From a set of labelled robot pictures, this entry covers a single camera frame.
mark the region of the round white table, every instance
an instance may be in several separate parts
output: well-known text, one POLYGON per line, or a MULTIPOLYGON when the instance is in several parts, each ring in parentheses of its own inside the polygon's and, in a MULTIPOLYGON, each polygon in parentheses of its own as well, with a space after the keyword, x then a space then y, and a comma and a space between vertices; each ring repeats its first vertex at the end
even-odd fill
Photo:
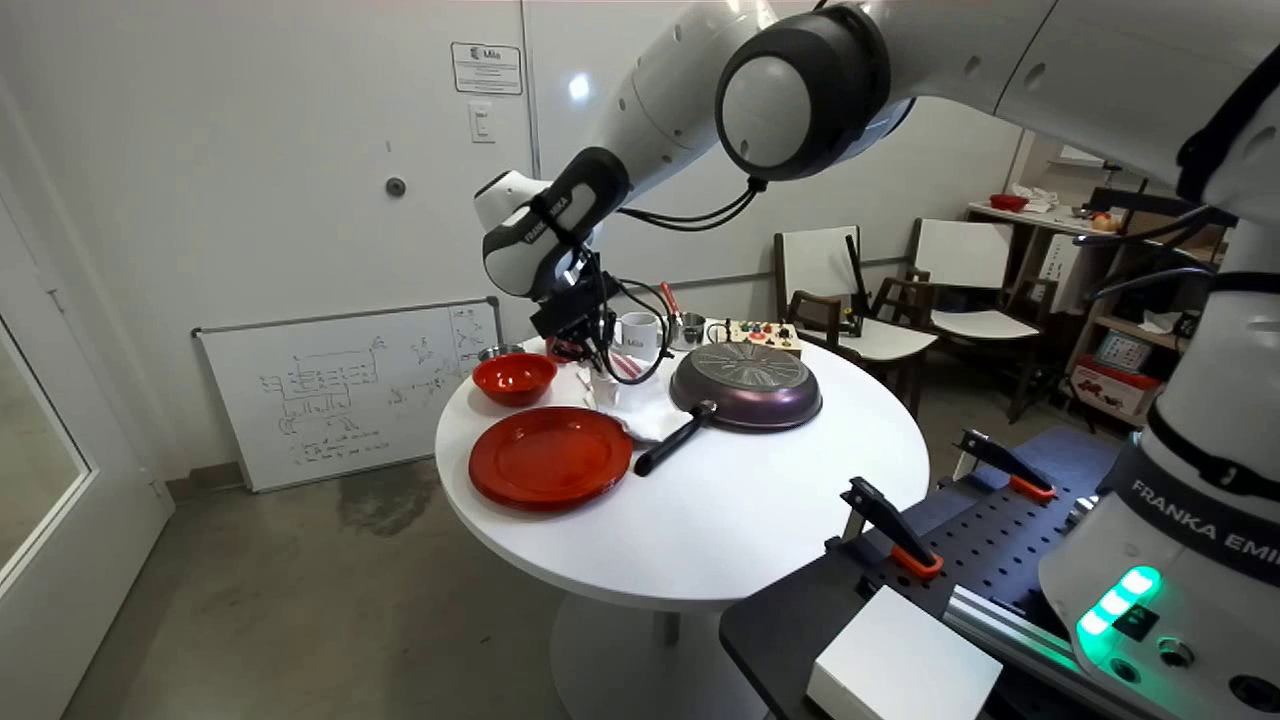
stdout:
MULTIPOLYGON (((441 483, 462 526, 507 565, 567 592, 551 630, 551 676, 574 716, 763 716, 722 653, 716 613, 796 573, 844 531, 842 492, 874 482, 909 508, 930 492, 930 450, 905 405, 856 365, 803 344, 823 410, 793 433, 702 428, 651 475, 623 475, 567 512, 489 500, 473 444, 513 417, 464 380, 435 423, 441 483)), ((607 410, 649 437, 689 417, 664 365, 649 392, 607 410)), ((578 365, 543 405, 592 410, 578 365)))

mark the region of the light switch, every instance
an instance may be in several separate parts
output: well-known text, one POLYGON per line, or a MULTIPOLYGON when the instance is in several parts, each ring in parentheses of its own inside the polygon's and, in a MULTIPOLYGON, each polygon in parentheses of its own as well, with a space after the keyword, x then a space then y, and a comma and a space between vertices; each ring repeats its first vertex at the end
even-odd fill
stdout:
POLYGON ((496 143, 489 101, 467 101, 467 130, 473 130, 473 143, 496 143))

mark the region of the white chair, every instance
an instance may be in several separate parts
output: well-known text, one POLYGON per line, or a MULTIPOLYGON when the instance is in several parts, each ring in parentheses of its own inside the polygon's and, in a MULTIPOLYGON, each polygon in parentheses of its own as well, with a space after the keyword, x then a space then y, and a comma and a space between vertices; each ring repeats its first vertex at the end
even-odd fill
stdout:
POLYGON ((969 222, 922 222, 918 223, 918 275, 933 287, 930 324, 969 354, 987 354, 987 359, 1011 359, 1018 392, 1010 421, 1022 421, 1031 380, 1040 372, 1040 331, 1051 309, 1056 285, 1031 281, 1006 287, 1011 251, 1010 223, 969 223, 969 222), (982 292, 983 309, 952 309, 946 292, 982 292))
POLYGON ((937 335, 877 320, 880 309, 905 306, 899 295, 890 295, 899 281, 883 285, 877 306, 868 306, 856 229, 778 233, 778 259, 783 316, 799 335, 868 368, 918 412, 925 392, 925 354, 937 335))

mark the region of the red plate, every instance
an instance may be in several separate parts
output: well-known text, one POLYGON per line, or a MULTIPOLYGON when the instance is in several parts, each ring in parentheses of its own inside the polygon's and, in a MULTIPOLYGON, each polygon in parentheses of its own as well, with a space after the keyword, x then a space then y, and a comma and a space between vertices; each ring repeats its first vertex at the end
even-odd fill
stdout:
POLYGON ((634 439, 611 417, 533 410, 494 423, 473 450, 473 483, 522 508, 574 508, 630 475, 634 439))

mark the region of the gray floor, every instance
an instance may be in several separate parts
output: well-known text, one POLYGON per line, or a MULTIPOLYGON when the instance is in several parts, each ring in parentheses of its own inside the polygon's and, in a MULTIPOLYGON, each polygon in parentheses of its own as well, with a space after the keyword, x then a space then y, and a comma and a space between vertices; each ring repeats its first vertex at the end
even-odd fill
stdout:
MULTIPOLYGON (((1022 444, 1079 421, 937 359, 937 475, 976 423, 1022 444)), ((72 720, 560 720, 560 597, 483 552, 430 463, 250 498, 238 473, 180 489, 178 515, 85 676, 72 720)))

